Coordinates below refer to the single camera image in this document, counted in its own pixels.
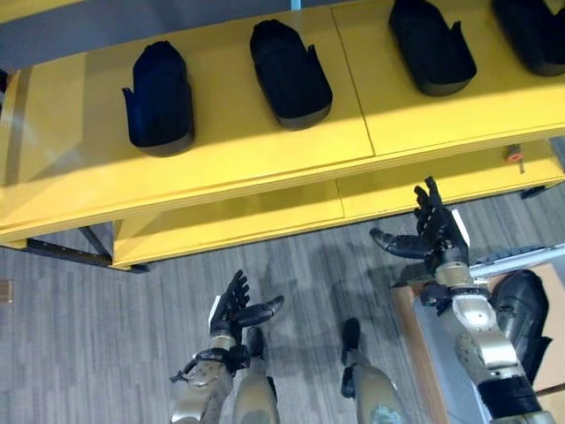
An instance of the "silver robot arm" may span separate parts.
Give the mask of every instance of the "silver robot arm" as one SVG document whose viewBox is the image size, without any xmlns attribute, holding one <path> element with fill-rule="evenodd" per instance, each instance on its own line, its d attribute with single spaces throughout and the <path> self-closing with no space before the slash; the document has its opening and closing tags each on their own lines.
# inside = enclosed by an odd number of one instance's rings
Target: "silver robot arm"
<svg viewBox="0 0 565 424">
<path fill-rule="evenodd" d="M 500 330 L 490 292 L 475 284 L 469 272 L 469 247 L 451 212 L 443 206 L 433 178 L 426 179 L 429 194 L 417 186 L 418 235 L 396 236 L 377 228 L 375 242 L 398 256 L 424 260 L 435 278 L 420 298 L 436 307 L 441 322 L 456 338 L 456 355 L 477 385 L 483 403 L 496 424 L 553 424 L 541 410 L 535 392 Z"/>
<path fill-rule="evenodd" d="M 435 277 L 450 298 L 441 322 L 456 337 L 457 358 L 477 385 L 492 423 L 554 424 L 551 413 L 541 410 L 514 346 L 498 327 L 487 288 L 478 288 L 461 262 L 439 266 Z M 428 305 L 447 300 L 423 294 Z"/>
<path fill-rule="evenodd" d="M 236 345 L 230 335 L 213 337 L 210 350 L 229 352 Z M 233 387 L 233 374 L 220 360 L 194 358 L 184 371 L 180 381 L 186 383 L 183 396 L 178 400 L 171 423 L 218 423 L 222 406 Z"/>
<path fill-rule="evenodd" d="M 208 349 L 192 357 L 186 367 L 170 377 L 185 385 L 170 422 L 177 424 L 217 424 L 223 402 L 233 387 L 239 369 L 249 367 L 249 353 L 241 344 L 242 329 L 269 320 L 283 305 L 277 296 L 266 303 L 247 306 L 249 286 L 242 270 L 233 277 L 219 298 L 210 318 Z"/>
</svg>

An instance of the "black object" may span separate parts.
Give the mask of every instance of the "black object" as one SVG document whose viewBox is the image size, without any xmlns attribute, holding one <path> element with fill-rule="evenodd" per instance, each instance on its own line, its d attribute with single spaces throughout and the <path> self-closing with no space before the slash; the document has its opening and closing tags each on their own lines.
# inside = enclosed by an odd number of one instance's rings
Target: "black object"
<svg viewBox="0 0 565 424">
<path fill-rule="evenodd" d="M 541 411 L 536 393 L 523 376 L 482 382 L 478 392 L 493 420 Z"/>
<path fill-rule="evenodd" d="M 238 370 L 249 367 L 251 358 L 247 348 L 242 344 L 231 346 L 229 350 L 222 349 L 221 347 L 206 349 L 194 355 L 191 361 L 186 364 L 182 370 L 179 370 L 175 375 L 169 377 L 170 382 L 188 382 L 185 375 L 190 373 L 201 360 L 221 362 L 226 366 L 230 374 L 235 375 Z"/>
<path fill-rule="evenodd" d="M 395 236 L 373 228 L 370 231 L 371 237 L 391 254 L 423 259 L 430 274 L 447 262 L 469 265 L 469 247 L 453 215 L 443 206 L 440 192 L 432 177 L 426 178 L 426 185 L 429 195 L 419 185 L 414 188 L 419 205 L 419 208 L 414 209 L 414 215 L 418 219 L 417 236 Z"/>
<path fill-rule="evenodd" d="M 347 365 L 347 352 L 356 351 L 359 348 L 361 338 L 361 327 L 357 318 L 350 318 L 343 325 L 342 330 L 342 363 Z M 353 367 L 346 367 L 342 376 L 342 396 L 344 398 L 355 397 L 355 383 L 353 382 Z"/>
<path fill-rule="evenodd" d="M 291 130 L 321 121 L 333 94 L 313 45 L 305 49 L 300 35 L 276 19 L 253 29 L 249 43 L 257 79 L 279 124 Z"/>
<path fill-rule="evenodd" d="M 0 69 L 0 93 L 5 93 L 8 87 L 8 72 Z"/>
<path fill-rule="evenodd" d="M 545 190 L 547 190 L 547 187 L 545 185 L 538 185 L 537 187 L 527 188 L 520 192 L 520 199 L 525 201 L 526 199 L 530 199 L 531 197 L 535 197 L 538 194 L 543 193 Z"/>
<path fill-rule="evenodd" d="M 434 5 L 424 0 L 395 0 L 388 23 L 422 93 L 451 95 L 477 74 L 461 22 L 449 29 Z"/>
<path fill-rule="evenodd" d="M 544 0 L 493 0 L 496 17 L 516 54 L 534 73 L 565 73 L 565 8 L 556 15 Z"/>
<path fill-rule="evenodd" d="M 194 140 L 192 90 L 186 63 L 169 42 L 147 46 L 123 88 L 130 141 L 150 155 L 174 155 Z"/>
<path fill-rule="evenodd" d="M 494 289 L 493 304 L 499 327 L 533 382 L 551 342 L 542 336 L 549 304 L 541 278 L 527 269 L 513 272 Z"/>
<path fill-rule="evenodd" d="M 220 297 L 214 316 L 210 320 L 210 336 L 228 332 L 236 339 L 236 344 L 241 345 L 244 327 L 252 327 L 270 320 L 284 303 L 284 296 L 277 296 L 269 302 L 248 307 L 247 292 L 249 292 L 247 277 L 240 269 Z"/>
</svg>

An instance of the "yellow shelving unit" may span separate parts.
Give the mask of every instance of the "yellow shelving unit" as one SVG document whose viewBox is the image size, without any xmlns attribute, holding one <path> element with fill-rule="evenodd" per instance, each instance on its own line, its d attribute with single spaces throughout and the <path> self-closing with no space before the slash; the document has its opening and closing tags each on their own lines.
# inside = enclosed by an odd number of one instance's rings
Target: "yellow shelving unit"
<svg viewBox="0 0 565 424">
<path fill-rule="evenodd" d="M 315 44 L 334 93 L 329 115 L 307 131 L 277 124 L 255 77 L 249 40 L 253 26 L 271 18 Z M 133 64 L 158 40 L 185 58 L 195 105 L 192 148 L 167 158 L 130 143 L 122 94 Z M 34 66 L 9 85 L 0 120 L 0 240 L 321 181 L 319 167 L 372 155 L 327 8 L 128 42 Z"/>
<path fill-rule="evenodd" d="M 320 228 L 343 218 L 335 181 L 136 215 L 114 225 L 114 263 L 151 261 Z"/>
<path fill-rule="evenodd" d="M 517 164 L 506 163 L 504 154 L 505 148 L 494 148 L 325 184 L 140 214 L 116 222 L 114 261 L 132 265 L 406 212 L 415 207 L 413 187 L 431 173 L 446 202 L 565 179 L 546 140 L 524 146 L 524 174 Z"/>
<path fill-rule="evenodd" d="M 522 145 L 524 174 L 517 163 L 505 162 L 506 148 L 450 158 L 413 166 L 369 172 L 337 181 L 346 218 L 356 220 L 400 214 L 417 205 L 413 188 L 433 175 L 447 203 L 467 201 L 532 186 L 544 186 L 565 179 L 561 164 L 547 140 Z"/>
<path fill-rule="evenodd" d="M 116 254 L 102 261 L 127 268 L 409 210 L 428 174 L 448 201 L 561 181 L 535 140 L 565 134 L 565 75 L 529 73 L 490 0 L 433 2 L 463 22 L 478 67 L 442 98 L 412 83 L 388 28 L 392 0 L 235 20 L 18 72 L 0 117 L 0 245 L 41 249 L 32 237 L 114 222 Z M 263 19 L 316 46 L 334 101 L 312 128 L 283 130 L 260 89 L 249 40 Z M 167 158 L 132 146 L 121 91 L 158 40 L 185 58 L 195 105 L 193 147 Z M 513 143 L 525 174 L 503 162 Z"/>
<path fill-rule="evenodd" d="M 411 80 L 388 27 L 392 1 L 332 10 L 378 158 L 414 162 L 414 156 L 439 149 L 453 155 L 565 133 L 565 75 L 530 73 L 505 38 L 491 2 L 432 0 L 448 25 L 462 21 L 478 68 L 467 87 L 445 97 L 423 95 Z M 562 7 L 561 0 L 547 2 Z"/>
</svg>

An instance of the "prosthetic hand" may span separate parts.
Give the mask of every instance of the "prosthetic hand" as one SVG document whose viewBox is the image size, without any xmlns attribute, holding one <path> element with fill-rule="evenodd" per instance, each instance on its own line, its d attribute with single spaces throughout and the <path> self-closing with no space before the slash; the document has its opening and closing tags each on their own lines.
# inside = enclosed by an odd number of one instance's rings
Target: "prosthetic hand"
<svg viewBox="0 0 565 424">
<path fill-rule="evenodd" d="M 471 278 L 469 248 L 433 178 L 427 178 L 426 185 L 429 194 L 415 188 L 417 236 L 395 236 L 376 228 L 371 236 L 392 254 L 423 259 L 434 275 L 435 283 L 427 284 L 420 295 L 422 303 L 436 307 L 455 335 L 457 358 L 477 384 L 493 422 L 554 423 L 550 413 L 541 411 L 514 346 L 498 327 L 489 290 Z"/>
<path fill-rule="evenodd" d="M 239 369 L 249 367 L 249 353 L 241 344 L 242 329 L 269 320 L 283 305 L 284 297 L 277 296 L 267 303 L 248 307 L 246 282 L 247 277 L 240 269 L 217 300 L 210 319 L 208 349 L 194 355 L 182 371 L 170 378 L 187 386 L 172 414 L 172 423 L 220 422 L 233 377 Z"/>
</svg>

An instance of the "gray floor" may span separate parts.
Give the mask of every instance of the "gray floor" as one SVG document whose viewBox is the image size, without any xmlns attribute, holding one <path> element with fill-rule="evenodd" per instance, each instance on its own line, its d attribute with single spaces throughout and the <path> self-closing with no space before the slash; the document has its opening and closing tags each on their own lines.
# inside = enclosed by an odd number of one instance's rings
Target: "gray floor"
<svg viewBox="0 0 565 424">
<path fill-rule="evenodd" d="M 462 204 L 472 256 L 562 242 L 563 205 L 565 185 L 527 201 L 509 194 Z M 411 231 L 413 219 L 378 224 Z M 361 319 L 365 350 L 395 380 L 412 421 L 428 422 L 388 289 L 410 262 L 377 250 L 373 225 L 162 261 L 140 276 L 0 250 L 0 276 L 15 281 L 14 303 L 0 307 L 0 421 L 167 422 L 168 376 L 205 347 L 212 299 L 243 268 L 252 299 L 287 297 L 266 328 L 282 422 L 355 422 L 354 404 L 338 393 L 337 329 L 350 315 Z M 224 422 L 230 412 L 228 401 Z"/>
</svg>

